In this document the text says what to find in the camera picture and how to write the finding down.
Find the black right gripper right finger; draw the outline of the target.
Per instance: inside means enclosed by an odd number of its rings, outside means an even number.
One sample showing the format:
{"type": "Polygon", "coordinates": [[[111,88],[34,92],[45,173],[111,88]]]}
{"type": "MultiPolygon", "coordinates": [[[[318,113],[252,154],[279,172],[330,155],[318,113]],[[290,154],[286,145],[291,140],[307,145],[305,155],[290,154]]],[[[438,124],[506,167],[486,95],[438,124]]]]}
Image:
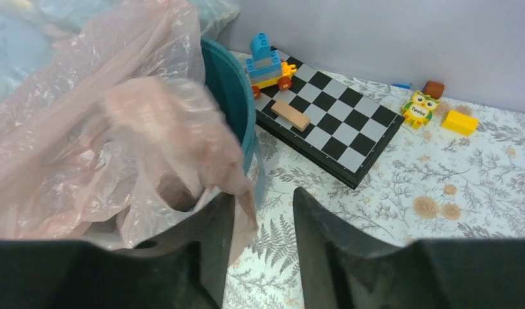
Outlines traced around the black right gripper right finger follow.
{"type": "Polygon", "coordinates": [[[425,238],[396,247],[293,196],[306,308],[525,308],[525,239],[425,238]]]}

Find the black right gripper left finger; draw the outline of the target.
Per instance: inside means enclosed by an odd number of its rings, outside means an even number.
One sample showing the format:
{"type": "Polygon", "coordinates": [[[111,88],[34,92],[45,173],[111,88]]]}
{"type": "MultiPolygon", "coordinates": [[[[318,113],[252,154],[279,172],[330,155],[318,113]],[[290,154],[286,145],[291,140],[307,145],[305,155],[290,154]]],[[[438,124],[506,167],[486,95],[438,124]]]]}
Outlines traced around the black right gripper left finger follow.
{"type": "Polygon", "coordinates": [[[0,308],[221,308],[234,198],[133,249],[85,241],[0,241],[0,308]]]}

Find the pink plastic trash bag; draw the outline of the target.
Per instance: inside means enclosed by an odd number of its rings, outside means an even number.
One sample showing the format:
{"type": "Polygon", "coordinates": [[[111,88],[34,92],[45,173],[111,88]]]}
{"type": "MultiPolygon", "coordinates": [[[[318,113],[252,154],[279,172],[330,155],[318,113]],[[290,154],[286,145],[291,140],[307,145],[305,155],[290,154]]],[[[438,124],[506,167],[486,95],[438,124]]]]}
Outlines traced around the pink plastic trash bag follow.
{"type": "Polygon", "coordinates": [[[131,248],[225,192],[236,259],[258,231],[254,183],[205,73],[187,1],[90,20],[0,105],[0,239],[131,248]]]}

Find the teal plastic trash bin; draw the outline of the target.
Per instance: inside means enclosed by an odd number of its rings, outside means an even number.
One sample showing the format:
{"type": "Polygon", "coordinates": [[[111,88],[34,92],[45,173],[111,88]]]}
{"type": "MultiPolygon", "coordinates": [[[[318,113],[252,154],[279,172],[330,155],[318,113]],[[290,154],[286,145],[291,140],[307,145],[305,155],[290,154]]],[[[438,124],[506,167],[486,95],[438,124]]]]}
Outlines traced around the teal plastic trash bin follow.
{"type": "Polygon", "coordinates": [[[256,136],[256,108],[251,85],[236,58],[214,40],[201,38],[205,84],[241,143],[245,174],[254,182],[258,210],[265,198],[265,169],[256,136]]]}

